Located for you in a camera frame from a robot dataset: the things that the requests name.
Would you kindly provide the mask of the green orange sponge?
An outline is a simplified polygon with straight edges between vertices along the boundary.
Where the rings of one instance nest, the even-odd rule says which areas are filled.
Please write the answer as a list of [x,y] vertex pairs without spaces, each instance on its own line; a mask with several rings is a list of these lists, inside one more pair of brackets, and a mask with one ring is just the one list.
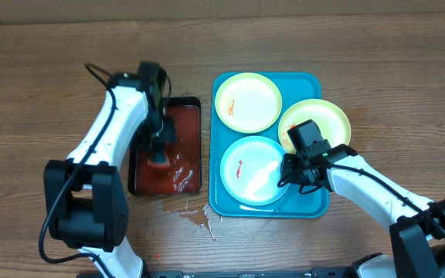
[[148,155],[147,166],[155,169],[166,169],[171,167],[171,163],[165,151],[155,151]]

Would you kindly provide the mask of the yellow plate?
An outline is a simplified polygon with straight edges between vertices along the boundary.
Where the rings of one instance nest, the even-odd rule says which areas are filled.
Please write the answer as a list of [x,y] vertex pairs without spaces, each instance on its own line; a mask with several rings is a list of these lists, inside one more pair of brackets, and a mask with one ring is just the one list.
[[252,134],[266,130],[280,116],[283,101],[277,85],[259,73],[237,73],[217,89],[215,109],[230,129]]
[[278,138],[287,153],[296,153],[287,131],[307,120],[313,120],[318,125],[322,137],[327,139],[332,147],[339,144],[349,145],[352,129],[343,110],[326,100],[309,99],[293,104],[280,119]]

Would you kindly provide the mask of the light blue plate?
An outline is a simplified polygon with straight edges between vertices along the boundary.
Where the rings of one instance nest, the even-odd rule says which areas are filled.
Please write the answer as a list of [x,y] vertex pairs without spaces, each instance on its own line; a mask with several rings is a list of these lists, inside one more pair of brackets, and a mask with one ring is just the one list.
[[245,205],[269,205],[288,187],[278,187],[285,150],[263,136],[243,137],[232,143],[222,156],[220,176],[228,193]]

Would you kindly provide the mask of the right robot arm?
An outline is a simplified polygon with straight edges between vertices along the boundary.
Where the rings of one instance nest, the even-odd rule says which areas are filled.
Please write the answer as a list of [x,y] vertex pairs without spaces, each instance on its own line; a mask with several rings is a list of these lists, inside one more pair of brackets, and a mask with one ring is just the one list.
[[341,268],[344,277],[445,277],[445,199],[404,189],[344,144],[285,154],[277,185],[288,184],[345,197],[389,232],[392,255],[366,256]]

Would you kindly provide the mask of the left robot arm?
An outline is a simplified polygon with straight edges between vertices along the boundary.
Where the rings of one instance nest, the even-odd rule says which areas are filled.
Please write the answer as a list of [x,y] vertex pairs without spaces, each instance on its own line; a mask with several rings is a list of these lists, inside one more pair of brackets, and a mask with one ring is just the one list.
[[163,69],[115,73],[101,82],[106,98],[85,138],[43,172],[46,218],[38,239],[41,258],[59,264],[88,258],[104,277],[142,277],[144,260],[126,237],[128,207],[119,167],[131,146],[159,151],[175,140],[165,116],[171,89]]

